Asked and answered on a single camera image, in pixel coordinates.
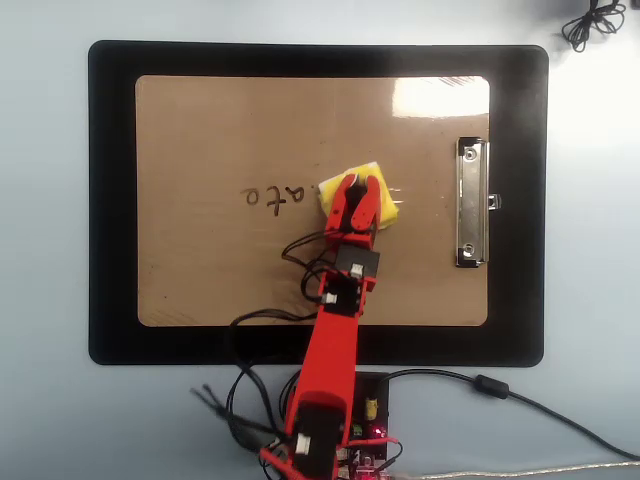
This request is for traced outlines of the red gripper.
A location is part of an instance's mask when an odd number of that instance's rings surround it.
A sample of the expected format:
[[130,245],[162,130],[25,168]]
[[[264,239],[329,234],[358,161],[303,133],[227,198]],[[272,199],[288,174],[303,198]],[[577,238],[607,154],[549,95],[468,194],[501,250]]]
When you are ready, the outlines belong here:
[[[346,192],[352,208],[351,226],[341,226],[347,206]],[[377,177],[364,180],[356,174],[346,175],[334,193],[324,233],[329,241],[372,249],[381,216],[381,188]]]

